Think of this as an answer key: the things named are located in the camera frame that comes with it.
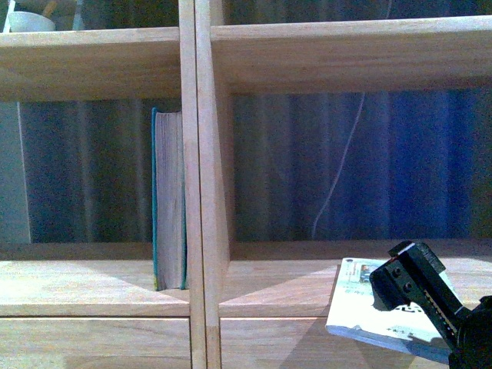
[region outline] cable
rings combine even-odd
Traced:
[[[387,3],[387,11],[386,11],[386,18],[385,19],[389,19],[390,18],[391,6],[392,5],[393,5],[393,0],[388,0],[388,3]],[[324,210],[326,209],[326,207],[330,203],[331,196],[333,195],[333,192],[335,190],[335,187],[337,187],[338,179],[340,179],[341,171],[344,168],[345,159],[346,159],[347,153],[348,153],[348,148],[351,145],[352,137],[354,136],[354,132],[355,132],[355,128],[357,127],[357,124],[359,123],[359,120],[361,119],[362,108],[364,107],[364,101],[365,101],[365,99],[366,99],[366,93],[363,92],[362,95],[361,95],[361,102],[359,103],[359,108],[357,110],[357,115],[355,116],[354,125],[352,126],[351,133],[348,135],[347,144],[345,144],[344,153],[343,153],[343,155],[341,157],[340,165],[338,166],[337,174],[335,175],[335,179],[333,180],[333,183],[331,184],[330,191],[328,192],[328,196],[326,197],[326,200],[324,201],[323,206],[321,207],[320,211],[316,215],[316,218],[314,219],[314,223],[313,223],[313,226],[311,228],[311,240],[314,240],[314,238],[316,237],[317,223],[319,222],[321,216],[323,215]]]

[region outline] teal book cover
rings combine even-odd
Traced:
[[[158,259],[157,259],[157,186],[156,186],[156,155],[155,155],[155,117],[157,108],[152,109],[151,120],[151,147],[152,147],[152,254],[154,258],[154,288],[160,291],[158,285]]]

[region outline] wooden bookshelf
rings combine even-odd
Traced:
[[[176,27],[0,34],[0,101],[181,98],[190,285],[154,291],[150,244],[0,244],[0,367],[206,368],[194,1],[172,4]]]
[[[154,290],[150,244],[0,248],[0,316],[190,315],[189,291]]]
[[[492,83],[489,16],[211,27],[234,93],[469,88]]]
[[[180,96],[179,28],[0,34],[0,100]]]
[[[446,367],[324,329],[341,259],[387,259],[397,240],[235,241],[232,101],[257,93],[491,86],[492,17],[226,25],[221,1],[196,4],[208,366]],[[490,240],[428,243],[466,305],[492,293]]]
[[[236,244],[220,317],[326,317],[342,258],[380,258],[401,240]],[[492,294],[492,240],[424,240],[469,308]]]

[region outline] blue curtain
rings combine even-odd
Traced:
[[[387,1],[234,1],[230,22],[385,18]],[[394,0],[390,18],[476,15],[472,1]],[[472,229],[476,91],[367,94],[315,239],[462,238]],[[239,96],[234,104],[239,241],[311,239],[361,94]],[[490,199],[485,199],[490,208]]]

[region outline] book cover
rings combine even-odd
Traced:
[[[185,289],[187,246],[181,112],[152,109],[152,247],[156,291]]]
[[[369,275],[384,260],[345,258],[334,289],[326,328],[331,334],[447,364],[450,349],[414,303],[393,311],[373,307]],[[448,285],[446,274],[441,277]]]

